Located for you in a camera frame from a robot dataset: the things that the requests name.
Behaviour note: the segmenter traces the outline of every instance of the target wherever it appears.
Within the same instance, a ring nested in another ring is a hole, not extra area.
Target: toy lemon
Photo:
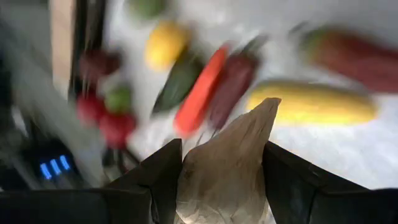
[[[171,21],[162,21],[149,36],[145,59],[156,70],[168,69],[177,60],[188,42],[188,32]]]

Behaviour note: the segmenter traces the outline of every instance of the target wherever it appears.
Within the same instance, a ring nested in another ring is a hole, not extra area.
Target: white surface
[[[168,140],[175,138],[172,129],[174,112],[150,120],[156,96],[168,72],[149,70],[144,63],[145,41],[157,21],[134,22],[123,8],[123,0],[109,4],[106,44],[122,49],[123,73],[131,81],[134,109],[140,128],[131,137],[131,149],[143,159]],[[287,32],[302,21],[310,26],[325,23],[344,24],[360,32],[369,32],[388,45],[398,47],[396,20],[398,1],[393,0],[173,0],[173,12],[195,30],[195,40],[211,55],[226,40],[236,46],[258,33],[269,34],[264,47],[267,63],[258,71],[258,80],[289,78],[314,83],[329,83],[345,88],[362,89],[357,83],[325,71],[304,67],[295,55],[295,42]],[[398,96],[373,95],[381,107],[377,120],[357,126],[278,126],[271,141],[294,154],[371,189],[398,187]],[[243,113],[244,97],[231,119]],[[185,145],[192,148],[200,133]],[[210,137],[205,131],[201,142]]]

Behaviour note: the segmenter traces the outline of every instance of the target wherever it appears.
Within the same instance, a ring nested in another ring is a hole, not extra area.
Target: orange carrot
[[[174,126],[181,137],[187,138],[192,135],[205,119],[209,103],[221,77],[221,69],[228,56],[228,49],[229,46],[224,44],[213,54],[177,112]]]

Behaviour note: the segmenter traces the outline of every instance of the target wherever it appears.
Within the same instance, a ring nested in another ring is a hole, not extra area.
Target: paper bag
[[[258,223],[266,205],[262,152],[279,103],[265,99],[187,154],[177,187],[183,222]]]

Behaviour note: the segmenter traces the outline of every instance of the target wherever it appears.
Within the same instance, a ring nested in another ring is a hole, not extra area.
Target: red tomato
[[[87,125],[98,123],[105,114],[105,105],[103,100],[95,95],[80,95],[77,99],[77,113],[80,121]]]
[[[136,120],[129,114],[106,113],[99,122],[99,128],[110,148],[122,149],[126,147],[127,137],[136,128]]]

